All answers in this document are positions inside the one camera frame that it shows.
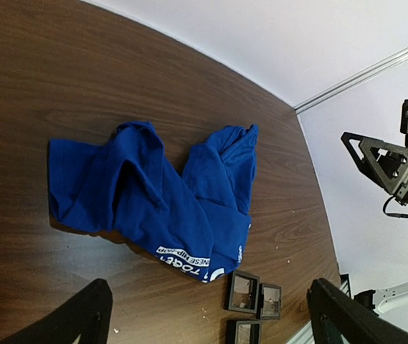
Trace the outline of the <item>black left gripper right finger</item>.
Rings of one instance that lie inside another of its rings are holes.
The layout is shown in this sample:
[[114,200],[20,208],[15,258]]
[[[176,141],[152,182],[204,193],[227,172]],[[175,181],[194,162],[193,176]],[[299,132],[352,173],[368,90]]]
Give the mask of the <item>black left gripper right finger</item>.
[[307,293],[315,343],[408,343],[408,332],[382,320],[324,278]]

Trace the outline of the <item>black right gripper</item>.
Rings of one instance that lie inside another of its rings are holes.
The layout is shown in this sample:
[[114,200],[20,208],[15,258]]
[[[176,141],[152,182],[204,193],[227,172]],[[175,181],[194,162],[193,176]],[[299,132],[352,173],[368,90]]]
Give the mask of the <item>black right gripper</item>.
[[408,148],[348,132],[341,141],[362,174],[397,201],[408,201]]

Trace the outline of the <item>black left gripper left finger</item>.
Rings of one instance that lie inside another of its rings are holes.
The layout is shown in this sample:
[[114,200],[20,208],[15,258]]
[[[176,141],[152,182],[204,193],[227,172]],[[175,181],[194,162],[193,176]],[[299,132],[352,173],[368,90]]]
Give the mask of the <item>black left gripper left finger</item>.
[[106,343],[113,294],[104,279],[95,279],[50,314],[0,343]]

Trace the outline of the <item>blue printed t-shirt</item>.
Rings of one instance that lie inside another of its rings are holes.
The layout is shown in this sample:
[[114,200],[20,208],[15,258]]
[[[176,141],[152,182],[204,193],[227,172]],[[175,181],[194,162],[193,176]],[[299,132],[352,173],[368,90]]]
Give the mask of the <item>blue printed t-shirt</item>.
[[229,125],[194,145],[182,171],[166,158],[154,126],[119,125],[102,145],[52,139],[49,210],[68,228],[116,231],[201,282],[241,264],[259,129]]

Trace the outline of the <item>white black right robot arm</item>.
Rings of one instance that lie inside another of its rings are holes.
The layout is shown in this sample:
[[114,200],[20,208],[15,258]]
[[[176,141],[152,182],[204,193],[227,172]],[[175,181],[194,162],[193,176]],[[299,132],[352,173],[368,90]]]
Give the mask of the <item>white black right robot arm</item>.
[[[384,189],[390,201],[408,206],[408,148],[349,132],[341,141],[363,175]],[[408,219],[408,213],[388,212],[388,204],[383,205],[385,215]]]

